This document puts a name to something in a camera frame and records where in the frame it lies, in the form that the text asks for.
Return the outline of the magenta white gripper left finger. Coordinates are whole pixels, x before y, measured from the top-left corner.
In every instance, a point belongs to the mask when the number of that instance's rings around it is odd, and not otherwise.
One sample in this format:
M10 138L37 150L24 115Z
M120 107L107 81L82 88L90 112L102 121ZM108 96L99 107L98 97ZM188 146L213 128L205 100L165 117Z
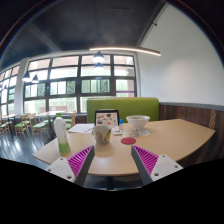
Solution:
M94 156L94 146L89 146L69 158L59 157L46 171L82 186Z

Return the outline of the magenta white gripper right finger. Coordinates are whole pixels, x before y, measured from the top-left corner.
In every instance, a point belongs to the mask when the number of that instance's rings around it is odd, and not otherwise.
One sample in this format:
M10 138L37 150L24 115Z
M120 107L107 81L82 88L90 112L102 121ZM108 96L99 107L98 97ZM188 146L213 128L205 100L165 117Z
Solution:
M139 171L143 185L148 185L182 169L166 154L156 155L133 145L131 155Z

